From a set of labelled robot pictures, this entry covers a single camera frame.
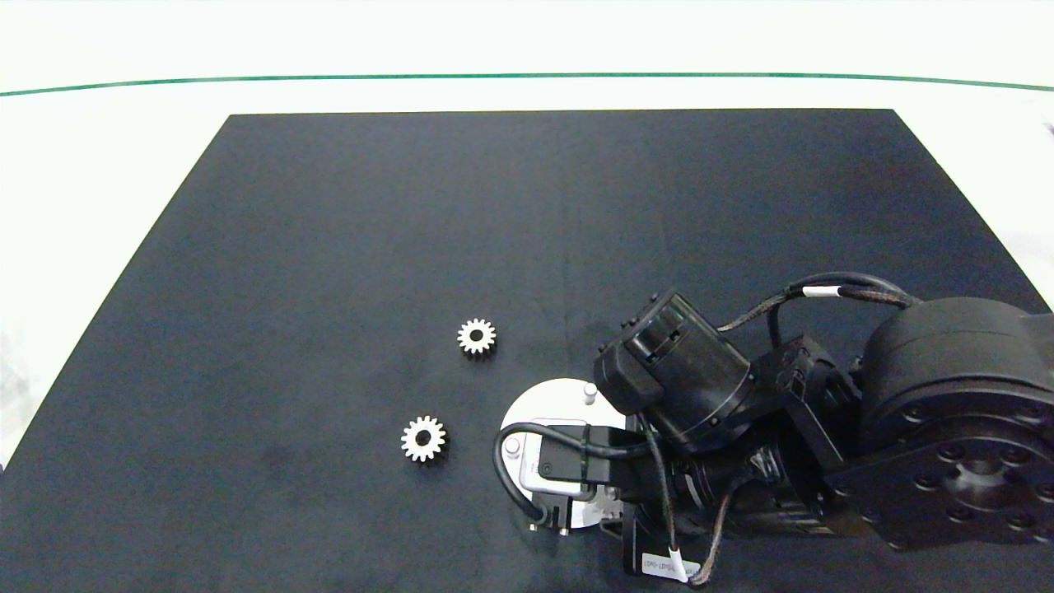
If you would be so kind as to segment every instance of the black cable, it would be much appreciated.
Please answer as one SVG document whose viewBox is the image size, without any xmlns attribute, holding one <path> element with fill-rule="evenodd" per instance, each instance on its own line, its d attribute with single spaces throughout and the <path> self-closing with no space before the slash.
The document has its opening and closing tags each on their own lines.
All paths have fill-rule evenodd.
<svg viewBox="0 0 1054 593">
<path fill-rule="evenodd" d="M 780 335 L 780 305 L 782 303 L 768 310 L 768 316 L 765 318 L 765 323 L 768 325 L 768 341 L 774 349 L 779 349 L 783 344 L 783 337 Z"/>
<path fill-rule="evenodd" d="M 873 285 L 889 292 L 900 292 L 906 294 L 892 281 L 878 277 L 877 275 L 865 274 L 863 272 L 822 272 L 818 274 L 800 277 L 787 284 L 787 288 L 801 288 L 802 285 L 822 285 L 834 283 L 855 283 L 857 285 Z"/>
<path fill-rule="evenodd" d="M 601 457 L 604 459 L 632 459 L 637 457 L 644 457 L 648 455 L 649 449 L 646 444 L 628 448 L 600 446 L 584 439 L 578 439 L 567 433 L 561 433 L 550 427 L 535 424 L 533 422 L 514 422 L 499 431 L 497 437 L 494 439 L 494 451 L 492 457 L 494 472 L 497 473 L 497 479 L 501 480 L 502 487 L 505 488 L 505 492 L 508 493 L 512 502 L 514 502 L 516 507 L 519 507 L 520 510 L 523 511 L 524 514 L 536 525 L 544 523 L 548 519 L 549 511 L 543 507 L 539 507 L 531 499 L 524 496 L 524 493 L 520 492 L 520 489 L 516 487 L 515 482 L 512 481 L 508 471 L 505 469 L 505 460 L 502 458 L 502 443 L 505 442 L 505 439 L 509 435 L 514 433 L 531 433 L 534 435 L 541 435 L 542 437 L 551 439 L 564 447 L 578 449 L 585 455 Z"/>
<path fill-rule="evenodd" d="M 744 323 L 767 314 L 768 339 L 773 348 L 778 348 L 783 343 L 780 335 L 779 312 L 780 305 L 794 299 L 804 296 L 803 288 L 806 285 L 840 285 L 839 296 L 858 301 L 868 301 L 873 303 L 883 303 L 894 305 L 899 309 L 907 309 L 922 302 L 904 289 L 892 281 L 875 275 L 862 272 L 823 272 L 800 277 L 783 286 L 783 290 L 769 296 L 769 298 L 758 303 L 745 314 L 735 320 L 718 327 L 718 332 L 729 332 L 743 325 Z"/>
<path fill-rule="evenodd" d="M 644 435 L 648 439 L 648 447 L 651 449 L 651 456 L 656 460 L 656 471 L 659 472 L 659 485 L 662 487 L 662 516 L 666 520 L 666 531 L 669 535 L 669 549 L 677 551 L 677 528 L 674 525 L 674 500 L 669 496 L 669 483 L 666 480 L 666 462 L 663 461 L 662 451 L 659 450 L 659 441 L 656 439 L 655 431 L 648 424 L 643 414 L 637 416 L 641 426 L 644 427 Z"/>
</svg>

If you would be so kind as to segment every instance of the white gear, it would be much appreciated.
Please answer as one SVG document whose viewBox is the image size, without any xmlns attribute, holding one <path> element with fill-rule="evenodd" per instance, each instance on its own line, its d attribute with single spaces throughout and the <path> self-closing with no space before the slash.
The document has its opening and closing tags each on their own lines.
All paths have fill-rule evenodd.
<svg viewBox="0 0 1054 593">
<path fill-rule="evenodd" d="M 403 449 L 406 450 L 406 456 L 422 463 L 432 461 L 443 451 L 443 444 L 447 442 L 443 438 L 446 434 L 443 424 L 435 418 L 418 416 L 409 427 L 403 429 Z"/>
<path fill-rule="evenodd" d="M 469 356 L 490 354 L 496 341 L 497 331 L 489 321 L 482 319 L 465 322 L 457 333 L 457 343 L 462 352 Z"/>
</svg>

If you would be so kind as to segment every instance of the bolt hole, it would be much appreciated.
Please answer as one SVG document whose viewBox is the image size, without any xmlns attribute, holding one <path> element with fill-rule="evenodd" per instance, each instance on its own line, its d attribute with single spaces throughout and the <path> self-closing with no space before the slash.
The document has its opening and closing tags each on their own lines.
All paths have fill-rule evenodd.
<svg viewBox="0 0 1054 593">
<path fill-rule="evenodd" d="M 1020 466 L 1029 461 L 1032 455 L 1016 447 L 1009 448 L 999 454 L 999 458 L 1008 466 Z"/>
<path fill-rule="evenodd" d="M 958 461 L 965 456 L 965 452 L 962 451 L 962 446 L 948 443 L 940 446 L 937 455 L 944 461 Z"/>
<path fill-rule="evenodd" d="M 1014 513 L 1007 517 L 1007 525 L 1010 529 L 1023 531 L 1036 525 L 1036 520 L 1028 513 Z"/>
<path fill-rule="evenodd" d="M 953 507 L 948 510 L 948 518 L 957 523 L 964 523 L 974 518 L 974 512 L 965 507 Z"/>
<path fill-rule="evenodd" d="M 921 474 L 915 476 L 915 486 L 918 487 L 920 490 L 926 490 L 926 491 L 937 490 L 937 487 L 940 486 L 940 480 L 937 479 L 935 476 L 931 476 L 929 474 Z"/>
</svg>

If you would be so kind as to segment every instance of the black surface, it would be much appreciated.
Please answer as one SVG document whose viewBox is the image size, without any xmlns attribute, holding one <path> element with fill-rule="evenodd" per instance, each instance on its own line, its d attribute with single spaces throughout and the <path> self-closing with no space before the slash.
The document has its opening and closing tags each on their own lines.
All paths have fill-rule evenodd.
<svg viewBox="0 0 1054 593">
<path fill-rule="evenodd" d="M 723 323 L 828 269 L 1046 311 L 889 111 L 232 117 L 3 474 L 0 590 L 680 590 L 599 533 L 527 532 L 491 438 L 651 292 Z M 785 310 L 843 362 L 890 313 Z M 454 340 L 473 317 L 485 363 Z M 747 356 L 763 325 L 733 336 Z M 424 414 L 445 467 L 402 457 Z M 713 589 L 1040 591 L 1052 557 L 730 541 Z"/>
</svg>

